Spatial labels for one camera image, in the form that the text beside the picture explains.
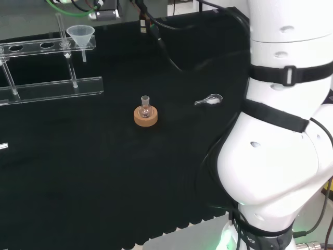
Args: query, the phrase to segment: connector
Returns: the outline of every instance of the connector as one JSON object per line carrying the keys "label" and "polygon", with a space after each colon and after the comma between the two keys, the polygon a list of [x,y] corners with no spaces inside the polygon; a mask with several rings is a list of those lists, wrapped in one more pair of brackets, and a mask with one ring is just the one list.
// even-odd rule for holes
{"label": "connector", "polygon": [[292,234],[294,239],[299,238],[299,237],[303,237],[303,236],[306,236],[306,235],[307,235],[306,231],[294,232]]}
{"label": "connector", "polygon": [[104,1],[103,1],[103,0],[99,0],[99,1],[97,2],[97,5],[100,5],[101,7],[103,6],[103,4],[104,4]]}
{"label": "connector", "polygon": [[118,10],[101,10],[95,11],[88,15],[92,21],[116,21],[119,17]]}
{"label": "connector", "polygon": [[160,30],[155,24],[150,26],[150,33],[157,41],[161,40]]}

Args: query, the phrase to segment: green light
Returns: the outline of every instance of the green light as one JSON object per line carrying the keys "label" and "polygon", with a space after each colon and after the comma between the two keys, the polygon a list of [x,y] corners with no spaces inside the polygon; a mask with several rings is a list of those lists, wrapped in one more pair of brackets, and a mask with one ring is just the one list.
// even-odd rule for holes
{"label": "green light", "polygon": [[228,229],[227,231],[222,233],[220,243],[216,247],[216,250],[227,250],[228,249],[227,245],[230,239],[231,239],[231,230]]}

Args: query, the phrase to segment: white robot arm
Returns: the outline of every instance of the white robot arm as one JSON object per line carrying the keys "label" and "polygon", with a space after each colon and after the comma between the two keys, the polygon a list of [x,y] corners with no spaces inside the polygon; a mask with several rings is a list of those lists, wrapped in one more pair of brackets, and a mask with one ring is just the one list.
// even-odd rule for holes
{"label": "white robot arm", "polygon": [[[333,176],[332,143],[317,124],[310,121],[301,131],[279,125],[284,114],[304,121],[313,117],[333,134],[333,105],[321,105],[333,71],[311,72],[315,67],[329,68],[333,61],[333,1],[248,0],[248,4],[251,64],[260,74],[257,79],[250,75],[246,99],[264,104],[257,111],[265,111],[273,122],[261,119],[263,114],[242,112],[220,151],[217,170],[250,225],[280,232]],[[260,67],[268,70],[262,74]],[[310,69],[309,77],[295,83],[300,68]],[[285,84],[264,81],[274,79],[270,69],[284,69]],[[276,113],[278,117],[269,118]],[[235,227],[226,225],[226,230],[236,242]],[[242,241],[240,249],[246,247]],[[293,239],[285,249],[296,249]]]}

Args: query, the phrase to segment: black strap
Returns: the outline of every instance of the black strap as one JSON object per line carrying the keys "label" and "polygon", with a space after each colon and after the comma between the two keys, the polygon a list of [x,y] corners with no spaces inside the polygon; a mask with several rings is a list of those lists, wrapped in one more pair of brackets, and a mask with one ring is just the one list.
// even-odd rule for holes
{"label": "black strap", "polygon": [[279,231],[279,232],[268,232],[268,231],[261,230],[250,224],[245,223],[243,220],[240,219],[239,214],[237,214],[235,212],[233,213],[233,217],[234,217],[234,220],[236,221],[236,223],[240,226],[240,228],[242,230],[249,232],[255,236],[259,236],[259,237],[278,237],[280,235],[287,233],[289,230],[291,230],[292,225],[293,225],[293,223],[292,223],[288,228],[286,228],[285,230]]}
{"label": "black strap", "polygon": [[241,239],[246,243],[246,245],[254,250],[285,250],[292,240],[292,225],[293,224],[288,227],[288,230],[285,233],[280,234],[279,236],[260,237],[245,231],[243,228],[239,227],[234,220],[234,226],[236,231],[240,233]]}
{"label": "black strap", "polygon": [[255,119],[298,133],[303,133],[309,124],[308,120],[301,117],[248,99],[243,101],[242,111]]}
{"label": "black strap", "polygon": [[296,83],[313,82],[331,76],[333,62],[310,68],[285,66],[283,69],[251,65],[249,71],[249,77],[255,80],[294,86]]}

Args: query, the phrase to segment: black cloth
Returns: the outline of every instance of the black cloth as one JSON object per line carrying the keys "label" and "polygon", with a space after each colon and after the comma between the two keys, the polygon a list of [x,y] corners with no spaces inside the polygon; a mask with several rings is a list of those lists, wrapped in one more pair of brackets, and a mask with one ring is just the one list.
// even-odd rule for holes
{"label": "black cloth", "polygon": [[[96,28],[87,64],[73,53],[78,78],[103,77],[102,95],[0,107],[0,143],[9,145],[0,151],[0,249],[131,249],[224,214],[196,197],[194,176],[240,109],[248,39],[235,19],[213,11],[166,23],[199,25],[160,31],[175,63],[205,65],[200,71],[179,73],[138,22],[114,24]],[[8,65],[17,85],[69,78],[62,54]],[[193,105],[212,93],[223,102]],[[151,128],[133,120],[142,95],[159,112]],[[199,178],[204,199],[230,203],[207,172]]]}

